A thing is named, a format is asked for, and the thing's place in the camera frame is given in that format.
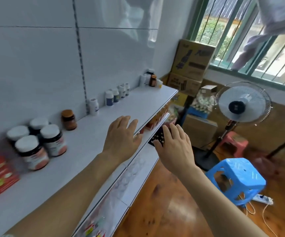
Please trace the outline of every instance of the white curtain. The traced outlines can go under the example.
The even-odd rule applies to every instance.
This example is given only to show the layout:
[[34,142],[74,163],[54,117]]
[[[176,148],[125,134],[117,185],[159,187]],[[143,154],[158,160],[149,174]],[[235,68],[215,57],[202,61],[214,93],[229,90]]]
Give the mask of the white curtain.
[[254,56],[259,44],[271,36],[285,34],[285,0],[257,0],[259,13],[264,25],[264,33],[251,37],[244,46],[244,52],[232,65],[232,70],[240,70]]

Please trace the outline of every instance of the finger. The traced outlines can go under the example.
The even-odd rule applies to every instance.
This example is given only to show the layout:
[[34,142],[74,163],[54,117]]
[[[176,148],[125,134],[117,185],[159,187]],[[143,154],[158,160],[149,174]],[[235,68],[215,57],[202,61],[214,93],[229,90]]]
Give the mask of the finger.
[[126,129],[130,118],[131,118],[131,116],[123,117],[119,123],[119,128],[125,128]]
[[162,129],[163,129],[164,140],[165,141],[172,140],[172,135],[171,135],[171,133],[169,131],[169,128],[166,125],[164,125],[162,127]]
[[191,141],[190,141],[190,138],[189,136],[185,133],[185,138],[186,138],[186,142],[191,146]]
[[143,139],[143,135],[142,134],[139,134],[139,135],[134,137],[134,145],[135,145],[135,147],[137,149],[138,149],[139,145],[141,144],[142,139]]
[[129,124],[129,126],[128,126],[128,128],[127,128],[127,129],[130,130],[133,134],[134,134],[134,132],[135,132],[135,130],[136,130],[137,123],[138,123],[138,120],[135,119],[135,120],[133,120],[133,121]]
[[179,131],[180,138],[183,139],[183,140],[185,140],[185,139],[186,139],[186,137],[185,137],[185,132],[184,132],[184,130],[182,129],[182,127],[181,127],[180,125],[176,125],[176,127],[177,127],[177,129],[178,129],[178,131]]
[[113,121],[110,126],[108,127],[107,133],[110,133],[113,128],[117,128],[119,126],[119,122],[124,116],[118,117],[115,121]]
[[172,138],[173,139],[180,139],[180,133],[179,133],[177,127],[173,123],[170,123],[170,128],[171,128]]
[[159,140],[154,140],[154,147],[156,148],[156,151],[157,151],[158,155],[160,156],[162,153],[163,147],[162,147]]

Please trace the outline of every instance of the right hand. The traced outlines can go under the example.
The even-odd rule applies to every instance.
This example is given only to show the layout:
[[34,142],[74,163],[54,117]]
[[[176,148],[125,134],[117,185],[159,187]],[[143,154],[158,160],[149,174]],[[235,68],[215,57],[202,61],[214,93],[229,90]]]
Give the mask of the right hand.
[[178,178],[183,173],[194,168],[200,170],[195,165],[194,154],[191,141],[180,125],[170,124],[172,135],[167,126],[163,126],[165,144],[162,147],[158,140],[154,140],[154,146],[164,167]]

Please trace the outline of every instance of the fan base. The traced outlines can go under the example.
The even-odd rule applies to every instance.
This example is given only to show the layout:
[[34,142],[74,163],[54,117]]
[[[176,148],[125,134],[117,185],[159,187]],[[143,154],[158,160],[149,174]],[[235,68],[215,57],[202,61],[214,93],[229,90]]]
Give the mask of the fan base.
[[193,147],[193,152],[195,164],[204,171],[209,171],[211,168],[213,168],[216,164],[220,162],[218,157],[214,153],[211,153],[211,155],[206,158],[204,157],[207,153],[207,151],[205,150]]

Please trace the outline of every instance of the pink plastic stool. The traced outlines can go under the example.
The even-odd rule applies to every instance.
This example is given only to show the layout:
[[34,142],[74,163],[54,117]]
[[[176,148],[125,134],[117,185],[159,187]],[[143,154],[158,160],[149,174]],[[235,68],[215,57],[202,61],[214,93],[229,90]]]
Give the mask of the pink plastic stool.
[[229,133],[222,139],[220,146],[224,143],[230,143],[237,148],[237,151],[235,152],[235,154],[233,154],[235,158],[243,157],[243,151],[249,144],[246,139],[244,139],[234,131],[229,131]]

